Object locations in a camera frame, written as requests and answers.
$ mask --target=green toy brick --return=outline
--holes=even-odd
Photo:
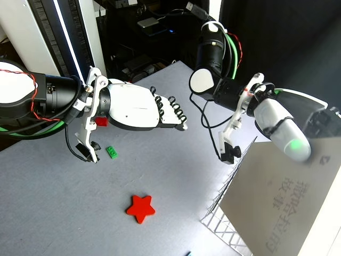
[[[117,152],[114,150],[113,147],[108,147],[108,148],[107,148],[107,152],[109,153],[109,155],[110,155],[110,157],[111,157],[112,159],[115,159],[116,157],[118,157],[118,154],[117,154]]]

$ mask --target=star-shaped object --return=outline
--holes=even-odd
[[[142,224],[144,218],[148,215],[154,215],[155,210],[151,207],[151,196],[145,196],[144,198],[139,196],[133,196],[133,205],[127,210],[128,215],[133,215],[139,224]]]

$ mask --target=black curtain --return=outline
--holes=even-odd
[[[277,87],[341,107],[340,0],[225,0],[221,22],[243,46],[237,79],[262,72]]]

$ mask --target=green led indicator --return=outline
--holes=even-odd
[[[290,143],[290,148],[292,150],[297,150],[297,149],[300,149],[302,147],[302,145],[303,145],[303,143],[300,140],[293,140]]]

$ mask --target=gray table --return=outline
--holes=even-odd
[[[175,95],[188,117],[185,132],[99,127],[92,134],[103,148],[97,164],[74,158],[62,132],[1,152],[0,255],[237,255],[200,223],[230,168],[216,158],[188,100],[191,72],[177,62],[137,83]],[[212,123],[229,114],[208,107]],[[72,145],[77,128],[70,127]],[[248,129],[236,135],[242,147],[256,133]],[[107,146],[119,157],[112,160]],[[143,225],[125,213],[135,194],[151,195],[157,211]]]

